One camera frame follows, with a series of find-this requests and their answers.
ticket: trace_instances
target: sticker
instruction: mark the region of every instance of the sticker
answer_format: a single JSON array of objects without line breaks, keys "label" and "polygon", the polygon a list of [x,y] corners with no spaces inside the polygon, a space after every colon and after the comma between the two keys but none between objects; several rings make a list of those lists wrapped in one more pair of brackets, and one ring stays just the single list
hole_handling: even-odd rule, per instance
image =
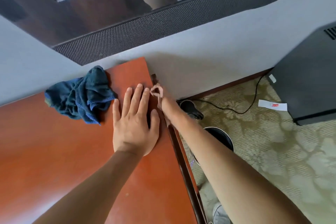
[{"label": "sticker", "polygon": [[287,111],[287,103],[273,103],[266,100],[259,100],[258,106],[277,111]]},{"label": "sticker", "polygon": [[275,79],[274,75],[270,74],[270,75],[269,75],[269,78],[271,79],[271,81],[272,81],[273,83],[276,83],[276,82],[277,82],[277,80]]}]

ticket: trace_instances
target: person's left hand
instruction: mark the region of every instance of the person's left hand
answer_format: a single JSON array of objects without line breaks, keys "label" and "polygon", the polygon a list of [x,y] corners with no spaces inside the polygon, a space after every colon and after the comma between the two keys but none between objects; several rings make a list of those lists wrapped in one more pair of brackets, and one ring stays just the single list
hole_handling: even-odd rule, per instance
[{"label": "person's left hand", "polygon": [[120,116],[119,100],[113,103],[113,148],[116,151],[126,151],[145,156],[154,148],[159,138],[160,118],[158,112],[153,109],[150,113],[150,129],[147,124],[147,111],[149,100],[149,88],[145,88],[142,97],[143,86],[139,84],[134,91],[128,88],[123,110]]}]

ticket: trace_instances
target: wall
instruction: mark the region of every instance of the wall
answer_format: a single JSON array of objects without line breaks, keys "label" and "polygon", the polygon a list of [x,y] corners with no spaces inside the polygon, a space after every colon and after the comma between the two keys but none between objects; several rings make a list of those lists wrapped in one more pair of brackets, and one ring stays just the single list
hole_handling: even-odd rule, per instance
[{"label": "wall", "polygon": [[0,105],[140,56],[175,97],[191,96],[274,66],[334,21],[334,0],[279,0],[79,66],[0,17]]}]

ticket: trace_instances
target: baseboard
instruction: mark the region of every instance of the baseboard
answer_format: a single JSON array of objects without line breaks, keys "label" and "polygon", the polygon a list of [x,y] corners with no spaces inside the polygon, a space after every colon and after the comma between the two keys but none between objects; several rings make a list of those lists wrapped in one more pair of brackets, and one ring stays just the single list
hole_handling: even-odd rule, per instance
[{"label": "baseboard", "polygon": [[224,90],[224,89],[227,89],[227,88],[236,86],[236,85],[241,84],[241,83],[244,83],[244,82],[248,82],[248,81],[250,81],[250,80],[254,80],[254,79],[256,79],[256,78],[258,78],[258,77],[260,77],[260,76],[264,76],[264,75],[266,75],[268,72],[270,72],[272,69],[273,69],[273,67],[272,67],[272,68],[269,68],[269,69],[266,69],[266,70],[264,70],[264,71],[261,71],[261,72],[259,72],[259,73],[251,74],[251,75],[249,75],[249,76],[247,76],[247,77],[244,77],[244,78],[241,78],[241,79],[239,79],[239,80],[237,80],[237,81],[229,82],[228,84],[225,84],[225,85],[216,87],[216,88],[214,88],[214,89],[212,89],[212,90],[207,90],[207,91],[204,91],[204,92],[202,92],[202,93],[193,95],[193,96],[191,96],[191,97],[188,97],[188,99],[193,100],[193,99],[204,98],[205,96],[208,96],[208,95],[210,95],[210,94],[216,93],[216,92],[218,92],[218,91],[221,91],[221,90]]}]

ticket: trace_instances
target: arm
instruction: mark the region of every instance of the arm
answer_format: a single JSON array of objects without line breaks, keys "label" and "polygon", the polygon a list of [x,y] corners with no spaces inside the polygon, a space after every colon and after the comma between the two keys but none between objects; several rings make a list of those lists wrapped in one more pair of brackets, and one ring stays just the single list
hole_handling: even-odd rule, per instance
[{"label": "arm", "polygon": [[162,110],[187,142],[233,223],[310,223],[287,196],[192,120],[174,99],[164,96]]},{"label": "arm", "polygon": [[125,93],[120,115],[119,101],[113,103],[113,148],[115,153],[98,171],[75,187],[34,224],[104,224],[111,207],[142,156],[148,154],[159,137],[160,119],[151,112],[147,124],[149,89],[139,85],[132,97],[132,88]]}]

